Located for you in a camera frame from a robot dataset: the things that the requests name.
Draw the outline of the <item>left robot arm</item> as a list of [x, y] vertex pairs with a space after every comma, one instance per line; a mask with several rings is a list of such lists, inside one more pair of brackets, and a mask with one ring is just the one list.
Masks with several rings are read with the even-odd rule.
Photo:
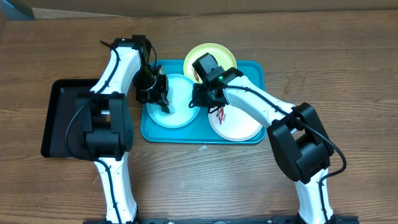
[[162, 67], [151, 65], [155, 52], [144, 35], [116, 38], [106, 44], [108, 65], [97, 84], [76, 99], [78, 138], [86, 151], [83, 159], [96, 166], [104, 190], [104, 223], [136, 223], [137, 203], [129, 178], [128, 157], [133, 144], [132, 120], [127, 102], [131, 85], [142, 104], [153, 103], [169, 112], [169, 83]]

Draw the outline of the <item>green scrubbing sponge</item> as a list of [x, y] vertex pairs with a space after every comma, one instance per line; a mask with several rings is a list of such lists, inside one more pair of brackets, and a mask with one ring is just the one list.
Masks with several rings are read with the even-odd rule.
[[162, 105], [160, 107], [161, 112], [165, 113], [165, 114], [170, 114], [171, 109], [170, 109], [170, 105]]

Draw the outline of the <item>light blue plate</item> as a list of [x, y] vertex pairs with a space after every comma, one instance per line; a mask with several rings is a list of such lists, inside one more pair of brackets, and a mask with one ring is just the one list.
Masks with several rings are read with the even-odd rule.
[[146, 104], [147, 111], [157, 124], [165, 128], [180, 128], [193, 121], [200, 110], [199, 107], [189, 107], [194, 82], [181, 74], [169, 74], [167, 78], [170, 113], [162, 112], [161, 106], [156, 104]]

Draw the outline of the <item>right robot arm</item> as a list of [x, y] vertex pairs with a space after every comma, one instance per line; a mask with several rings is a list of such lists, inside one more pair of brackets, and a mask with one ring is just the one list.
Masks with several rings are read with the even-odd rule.
[[190, 106], [212, 113], [231, 105], [266, 128], [277, 165], [295, 183], [299, 220], [330, 223], [333, 210], [324, 181], [334, 150], [315, 109], [274, 98], [237, 68], [225, 70], [212, 54], [205, 53], [192, 66], [202, 83], [193, 87]]

